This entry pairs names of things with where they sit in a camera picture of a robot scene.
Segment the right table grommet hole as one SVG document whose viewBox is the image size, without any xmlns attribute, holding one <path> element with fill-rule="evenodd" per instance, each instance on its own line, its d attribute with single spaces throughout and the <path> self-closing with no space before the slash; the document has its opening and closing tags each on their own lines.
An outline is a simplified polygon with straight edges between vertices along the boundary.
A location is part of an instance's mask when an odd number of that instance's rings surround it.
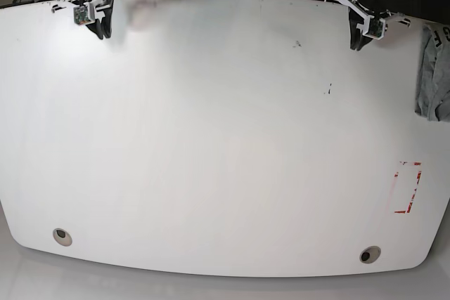
<svg viewBox="0 0 450 300">
<path fill-rule="evenodd" d="M 378 260 L 381 255 L 381 248 L 378 246 L 370 246 L 363 250 L 359 256 L 360 262 L 371 264 Z"/>
</svg>

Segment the table grommet hole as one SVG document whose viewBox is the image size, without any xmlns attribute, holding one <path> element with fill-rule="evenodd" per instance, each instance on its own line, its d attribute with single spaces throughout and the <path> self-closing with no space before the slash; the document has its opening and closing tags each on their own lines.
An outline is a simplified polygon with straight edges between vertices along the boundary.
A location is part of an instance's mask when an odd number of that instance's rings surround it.
<svg viewBox="0 0 450 300">
<path fill-rule="evenodd" d="M 59 245 L 64 247 L 69 247 L 72 244 L 71 235 L 61 228 L 56 228 L 53 231 L 53 238 Z"/>
<path fill-rule="evenodd" d="M 378 260 L 381 255 L 381 248 L 378 246 L 370 246 L 363 250 L 359 256 L 360 262 L 371 264 Z"/>
</svg>

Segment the left table grommet hole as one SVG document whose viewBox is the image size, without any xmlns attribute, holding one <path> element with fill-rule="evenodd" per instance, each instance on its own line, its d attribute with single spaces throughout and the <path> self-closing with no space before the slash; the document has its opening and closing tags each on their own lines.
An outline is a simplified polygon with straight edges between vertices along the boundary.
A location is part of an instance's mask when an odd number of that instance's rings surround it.
<svg viewBox="0 0 450 300">
<path fill-rule="evenodd" d="M 61 228 L 56 228 L 53 231 L 53 238 L 59 245 L 64 247 L 69 247 L 72 244 L 71 235 Z"/>
</svg>

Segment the red tape rectangle marking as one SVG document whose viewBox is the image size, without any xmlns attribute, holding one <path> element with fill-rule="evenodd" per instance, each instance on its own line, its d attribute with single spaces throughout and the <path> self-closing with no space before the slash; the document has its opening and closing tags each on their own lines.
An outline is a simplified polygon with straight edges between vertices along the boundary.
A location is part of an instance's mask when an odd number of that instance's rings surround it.
<svg viewBox="0 0 450 300">
<path fill-rule="evenodd" d="M 422 174 L 421 162 L 400 162 L 394 175 L 390 211 L 395 214 L 411 212 Z"/>
</svg>

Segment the grey t-shirt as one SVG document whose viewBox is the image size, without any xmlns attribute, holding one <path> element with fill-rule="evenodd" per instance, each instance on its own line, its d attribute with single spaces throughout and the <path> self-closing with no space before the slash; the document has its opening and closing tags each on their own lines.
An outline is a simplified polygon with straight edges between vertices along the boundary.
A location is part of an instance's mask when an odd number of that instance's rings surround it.
<svg viewBox="0 0 450 300">
<path fill-rule="evenodd" d="M 423 24 L 415 113 L 432 122 L 449 121 L 449 26 Z"/>
</svg>

